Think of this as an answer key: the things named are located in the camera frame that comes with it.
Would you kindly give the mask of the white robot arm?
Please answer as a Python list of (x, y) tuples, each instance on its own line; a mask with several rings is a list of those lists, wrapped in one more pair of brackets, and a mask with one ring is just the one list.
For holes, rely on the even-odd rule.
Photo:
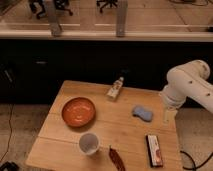
[(207, 82), (210, 67), (203, 60), (193, 60), (171, 68), (160, 96), (167, 108), (179, 109), (189, 97), (213, 113), (213, 84)]

